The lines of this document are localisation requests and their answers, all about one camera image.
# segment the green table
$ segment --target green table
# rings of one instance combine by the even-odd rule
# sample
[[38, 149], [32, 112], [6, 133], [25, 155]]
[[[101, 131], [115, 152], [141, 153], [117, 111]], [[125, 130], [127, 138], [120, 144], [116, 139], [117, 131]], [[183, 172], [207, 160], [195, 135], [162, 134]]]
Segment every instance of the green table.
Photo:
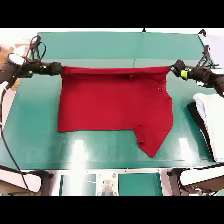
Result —
[[[67, 32], [40, 33], [47, 45], [45, 61], [86, 67], [171, 65], [177, 59], [195, 65], [203, 45], [197, 35], [162, 33]], [[57, 132], [60, 76], [23, 79], [4, 132], [22, 169], [69, 169], [83, 142], [85, 168], [144, 168], [211, 165], [212, 160], [187, 104], [197, 92], [213, 90], [168, 74], [174, 126], [155, 158], [142, 152], [132, 131]], [[14, 167], [2, 141], [0, 164]]]

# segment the red t-shirt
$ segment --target red t-shirt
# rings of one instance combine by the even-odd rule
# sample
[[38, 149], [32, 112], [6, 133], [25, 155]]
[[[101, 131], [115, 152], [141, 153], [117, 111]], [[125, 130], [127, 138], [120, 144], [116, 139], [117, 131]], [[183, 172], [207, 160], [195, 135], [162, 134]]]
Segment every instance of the red t-shirt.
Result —
[[154, 157], [173, 125], [169, 71], [64, 67], [58, 131], [133, 130], [139, 147]]

